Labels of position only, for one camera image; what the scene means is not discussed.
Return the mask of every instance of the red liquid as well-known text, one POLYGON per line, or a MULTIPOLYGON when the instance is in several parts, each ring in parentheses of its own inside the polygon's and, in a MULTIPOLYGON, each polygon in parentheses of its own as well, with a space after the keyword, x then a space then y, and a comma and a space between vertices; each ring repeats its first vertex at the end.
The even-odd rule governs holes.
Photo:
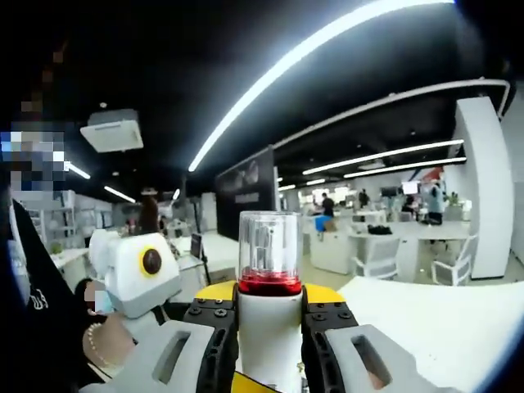
POLYGON ((238 281, 238 290, 253 296, 294 296, 302 291, 302 283, 298 277, 286 272, 259 272, 245 268, 238 281))

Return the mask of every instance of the black circular lens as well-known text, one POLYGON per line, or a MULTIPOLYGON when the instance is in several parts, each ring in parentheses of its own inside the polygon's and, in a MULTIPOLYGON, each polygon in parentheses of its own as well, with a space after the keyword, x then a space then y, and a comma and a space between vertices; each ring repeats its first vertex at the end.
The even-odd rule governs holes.
POLYGON ((147 250, 142 259, 144 270, 148 274, 157 274, 162 267, 162 259, 157 250, 147 250))

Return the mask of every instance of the clear plastic cup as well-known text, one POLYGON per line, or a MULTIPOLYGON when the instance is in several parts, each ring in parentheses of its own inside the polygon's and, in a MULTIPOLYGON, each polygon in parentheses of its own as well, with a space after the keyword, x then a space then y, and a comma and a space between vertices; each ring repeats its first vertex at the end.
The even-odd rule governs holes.
POLYGON ((300 214, 243 211, 239 229, 239 291, 253 296, 298 295, 302 290, 300 214))

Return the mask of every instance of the ceiling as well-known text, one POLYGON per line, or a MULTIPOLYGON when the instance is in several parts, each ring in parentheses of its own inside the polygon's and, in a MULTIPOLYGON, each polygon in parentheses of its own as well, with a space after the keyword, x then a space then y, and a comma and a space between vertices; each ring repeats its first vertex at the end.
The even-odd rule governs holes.
MULTIPOLYGON (((502 57, 453 6, 391 13, 346 31, 294 65, 241 113, 196 172, 187 172, 211 131, 264 72, 302 40, 364 3, 193 0, 33 9, 24 16, 27 36, 21 35, 14 48, 16 73, 10 79, 18 91, 9 106, 11 117, 26 118, 20 101, 30 100, 30 92, 43 85, 42 70, 52 69, 41 116, 56 138, 63 138, 66 159, 92 176, 68 174, 67 186, 118 201, 103 186, 137 198, 144 187, 172 191, 187 176, 188 193, 203 192, 213 187, 214 176, 269 144, 390 93, 508 78, 502 57), (53 65, 53 52, 64 44, 63 62, 53 65), (98 154, 84 140, 79 128, 102 110, 101 102, 107 110, 138 111, 143 149, 98 154)), ((304 183, 315 178, 300 175, 312 166, 449 139, 455 100, 479 94, 498 105, 502 91, 458 89, 351 116, 277 150, 277 165, 283 177, 304 183)), ((444 154, 397 156, 387 164, 444 154)), ((335 180, 347 172, 327 175, 335 180)))

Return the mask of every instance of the screw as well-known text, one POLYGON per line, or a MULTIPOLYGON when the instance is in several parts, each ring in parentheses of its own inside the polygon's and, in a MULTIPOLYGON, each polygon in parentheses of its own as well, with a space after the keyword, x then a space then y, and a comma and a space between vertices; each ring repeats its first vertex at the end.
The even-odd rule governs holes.
POLYGON ((202 312, 202 310, 199 307, 192 307, 191 309, 189 309, 189 314, 190 315, 198 315, 201 312, 202 312))
POLYGON ((326 320, 326 317, 324 317, 322 314, 315 314, 315 315, 313 316, 313 319, 314 319, 315 321, 325 321, 325 320, 326 320))
POLYGON ((217 309, 215 311, 215 316, 219 317, 219 318, 223 318, 225 317, 226 315, 228 314, 228 312, 225 310, 225 309, 217 309))

